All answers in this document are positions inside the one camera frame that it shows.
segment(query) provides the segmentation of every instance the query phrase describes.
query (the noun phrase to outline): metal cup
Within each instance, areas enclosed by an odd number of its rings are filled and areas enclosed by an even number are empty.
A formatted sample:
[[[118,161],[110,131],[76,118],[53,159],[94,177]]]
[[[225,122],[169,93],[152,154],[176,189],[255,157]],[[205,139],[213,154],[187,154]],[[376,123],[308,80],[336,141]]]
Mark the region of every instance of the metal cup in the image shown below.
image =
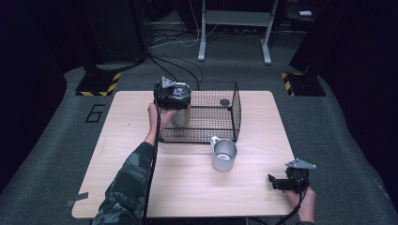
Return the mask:
[[[234,166],[237,157],[237,146],[227,139],[211,137],[210,144],[213,147],[213,167],[219,172],[228,172]]]

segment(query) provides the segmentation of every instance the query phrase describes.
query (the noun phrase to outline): camouflage sleeve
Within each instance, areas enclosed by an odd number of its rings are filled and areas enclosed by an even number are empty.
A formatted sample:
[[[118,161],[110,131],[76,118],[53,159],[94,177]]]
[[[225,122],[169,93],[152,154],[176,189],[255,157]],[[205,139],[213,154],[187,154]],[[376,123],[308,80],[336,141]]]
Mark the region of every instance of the camouflage sleeve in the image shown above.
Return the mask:
[[[142,224],[154,147],[142,142],[126,159],[105,192],[93,224]]]

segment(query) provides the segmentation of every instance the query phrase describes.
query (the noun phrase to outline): table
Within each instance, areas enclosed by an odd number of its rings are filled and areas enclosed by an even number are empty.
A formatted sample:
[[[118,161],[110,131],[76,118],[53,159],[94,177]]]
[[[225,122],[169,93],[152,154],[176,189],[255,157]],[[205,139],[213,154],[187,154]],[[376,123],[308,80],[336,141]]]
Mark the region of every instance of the table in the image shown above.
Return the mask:
[[[206,25],[207,24],[223,24],[223,25],[246,25],[246,26],[265,26],[267,31],[264,38],[261,39],[261,49],[263,51],[264,63],[271,64],[269,56],[268,40],[271,32],[273,20],[275,17],[276,7],[279,0],[273,0],[271,12],[245,12],[245,11],[223,11],[223,10],[207,10],[206,0],[202,3],[202,36],[199,47],[198,61],[205,60],[206,54]]]
[[[279,216],[292,208],[274,190],[268,174],[285,178],[284,163],[294,159],[281,117],[268,91],[239,91],[242,118],[237,158],[230,172],[211,164],[210,144],[159,145],[147,216],[149,218]],[[150,91],[115,94],[79,193],[75,218],[93,218],[127,156],[149,128]]]

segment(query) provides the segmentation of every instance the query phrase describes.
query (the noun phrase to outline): person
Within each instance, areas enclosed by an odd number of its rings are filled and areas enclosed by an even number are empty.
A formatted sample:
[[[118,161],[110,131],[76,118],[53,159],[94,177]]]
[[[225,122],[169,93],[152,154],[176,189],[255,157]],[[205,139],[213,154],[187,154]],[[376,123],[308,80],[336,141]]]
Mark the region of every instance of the person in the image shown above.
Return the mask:
[[[128,156],[114,181],[105,191],[105,200],[93,219],[93,225],[142,225],[145,209],[146,187],[155,151],[158,125],[158,109],[154,103],[148,108],[149,131],[143,142]],[[161,110],[159,135],[170,123],[177,110]],[[293,207],[299,203],[299,195],[285,192]],[[314,191],[309,187],[298,210],[301,224],[314,224]]]

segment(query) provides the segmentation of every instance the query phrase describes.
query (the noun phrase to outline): cup handle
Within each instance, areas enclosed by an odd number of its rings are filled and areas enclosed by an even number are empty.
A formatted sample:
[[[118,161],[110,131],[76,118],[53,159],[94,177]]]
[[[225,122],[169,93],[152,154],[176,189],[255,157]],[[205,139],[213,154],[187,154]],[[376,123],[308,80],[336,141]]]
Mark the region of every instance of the cup handle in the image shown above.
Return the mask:
[[[214,145],[215,145],[219,140],[220,140],[220,138],[217,137],[217,136],[211,137],[211,138],[210,138],[211,147],[214,148]]]

